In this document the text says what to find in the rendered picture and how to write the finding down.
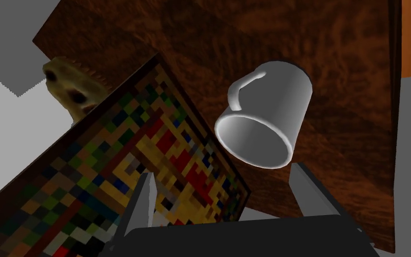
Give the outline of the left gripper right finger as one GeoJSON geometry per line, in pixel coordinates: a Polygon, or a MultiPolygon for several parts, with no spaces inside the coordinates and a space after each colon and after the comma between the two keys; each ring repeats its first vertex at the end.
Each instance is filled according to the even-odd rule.
{"type": "Polygon", "coordinates": [[[336,200],[305,164],[291,164],[288,184],[303,216],[341,214],[336,200]]]}

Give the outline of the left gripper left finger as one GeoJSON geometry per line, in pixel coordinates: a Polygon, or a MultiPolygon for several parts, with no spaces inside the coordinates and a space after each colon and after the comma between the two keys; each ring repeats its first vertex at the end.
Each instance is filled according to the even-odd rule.
{"type": "Polygon", "coordinates": [[[141,174],[113,238],[122,239],[135,228],[151,227],[156,197],[157,188],[154,174],[151,172],[141,174]]]}

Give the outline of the multicoloured patterned book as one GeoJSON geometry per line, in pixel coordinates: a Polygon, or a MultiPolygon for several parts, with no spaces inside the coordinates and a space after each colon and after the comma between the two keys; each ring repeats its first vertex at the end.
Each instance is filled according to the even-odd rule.
{"type": "Polygon", "coordinates": [[[0,257],[99,257],[146,172],[155,226],[238,221],[251,193],[160,54],[0,191],[0,257]]]}

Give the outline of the white mug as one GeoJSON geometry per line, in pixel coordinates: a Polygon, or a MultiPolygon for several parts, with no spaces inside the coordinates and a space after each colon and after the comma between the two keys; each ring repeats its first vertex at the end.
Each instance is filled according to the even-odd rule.
{"type": "Polygon", "coordinates": [[[297,65],[261,64],[228,89],[228,107],[214,131],[221,145],[255,167],[278,169],[291,160],[312,96],[312,82],[297,65]]]}

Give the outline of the dark brown wooden table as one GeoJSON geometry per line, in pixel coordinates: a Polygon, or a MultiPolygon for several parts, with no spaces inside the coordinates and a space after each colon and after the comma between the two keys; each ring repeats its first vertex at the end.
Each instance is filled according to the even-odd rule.
{"type": "Polygon", "coordinates": [[[288,59],[313,83],[296,142],[378,249],[395,250],[389,0],[60,0],[33,39],[109,86],[161,53],[213,127],[227,89],[288,59]]]}

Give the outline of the pale bread piece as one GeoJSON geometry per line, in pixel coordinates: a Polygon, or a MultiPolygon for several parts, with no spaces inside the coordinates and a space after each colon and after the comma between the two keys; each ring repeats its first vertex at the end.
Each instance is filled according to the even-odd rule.
{"type": "Polygon", "coordinates": [[[54,57],[43,65],[49,93],[78,123],[113,91],[104,77],[73,59],[54,57]]]}

